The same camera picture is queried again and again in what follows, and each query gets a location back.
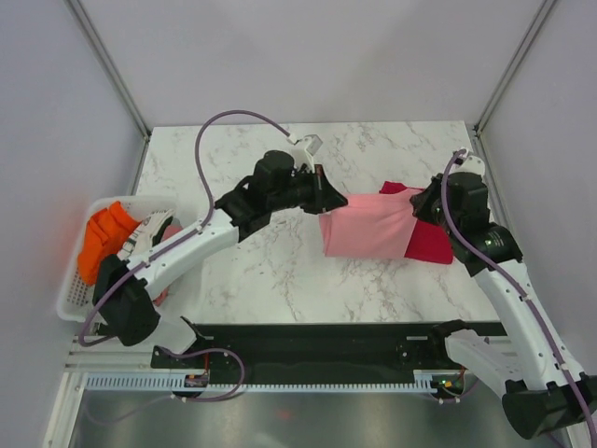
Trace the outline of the red t-shirt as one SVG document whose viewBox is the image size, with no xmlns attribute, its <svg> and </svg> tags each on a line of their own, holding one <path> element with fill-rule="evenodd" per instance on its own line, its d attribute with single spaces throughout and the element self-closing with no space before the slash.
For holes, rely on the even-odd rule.
<svg viewBox="0 0 597 448">
<path fill-rule="evenodd" d="M 386 214 L 379 222 L 370 252 L 374 259 L 414 259 L 443 265 L 452 263 L 451 244 L 444 230 L 413 215 L 409 199 L 422 191 L 398 182 L 383 183 L 380 194 L 397 195 L 398 198 L 384 201 Z"/>
</svg>

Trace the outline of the light pink t-shirt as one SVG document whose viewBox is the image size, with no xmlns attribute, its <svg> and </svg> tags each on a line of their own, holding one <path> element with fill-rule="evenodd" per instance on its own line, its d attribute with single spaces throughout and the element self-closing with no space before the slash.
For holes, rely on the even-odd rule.
<svg viewBox="0 0 597 448">
<path fill-rule="evenodd" d="M 324 255 L 346 259 L 402 259 L 417 219 L 410 198 L 395 194 L 352 194 L 348 204 L 319 217 Z"/>
</svg>

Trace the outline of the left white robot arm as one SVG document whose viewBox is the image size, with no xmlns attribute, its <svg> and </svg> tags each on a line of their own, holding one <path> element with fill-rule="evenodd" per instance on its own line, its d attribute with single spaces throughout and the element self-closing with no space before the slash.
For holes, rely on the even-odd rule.
<svg viewBox="0 0 597 448">
<path fill-rule="evenodd" d="M 135 346 L 159 326 L 161 316 L 154 300 L 160 293 L 212 255 L 268 226 L 273 213 L 299 208 L 306 214 L 323 215 L 347 203 L 322 165 L 297 167 L 290 154 L 268 151 L 251 175 L 211 201 L 204 220 L 139 255 L 107 256 L 99 267 L 92 310 L 104 320 L 110 338 Z"/>
</svg>

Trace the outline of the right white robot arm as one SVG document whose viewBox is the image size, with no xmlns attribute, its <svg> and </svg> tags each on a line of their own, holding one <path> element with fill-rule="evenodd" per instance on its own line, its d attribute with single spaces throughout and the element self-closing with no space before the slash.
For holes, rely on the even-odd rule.
<svg viewBox="0 0 597 448">
<path fill-rule="evenodd" d="M 586 424 L 596 444 L 596 378 L 566 348 L 535 294 L 512 233 L 490 219 L 488 188 L 473 173 L 438 174 L 411 197 L 413 215 L 448 235 L 455 257 L 478 284 L 516 354 L 509 360 L 462 320 L 441 324 L 429 360 L 469 369 L 501 400 L 507 421 L 530 440 Z"/>
</svg>

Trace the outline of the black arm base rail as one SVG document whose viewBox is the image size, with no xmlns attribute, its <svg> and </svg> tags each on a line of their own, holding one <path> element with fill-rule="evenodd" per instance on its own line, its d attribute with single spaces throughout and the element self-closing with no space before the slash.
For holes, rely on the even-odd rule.
<svg viewBox="0 0 597 448">
<path fill-rule="evenodd" d="M 432 339 L 434 323 L 197 325 L 190 352 L 176 359 L 155 349 L 154 368 L 207 368 L 226 383 L 402 383 L 414 372 L 459 371 Z"/>
</svg>

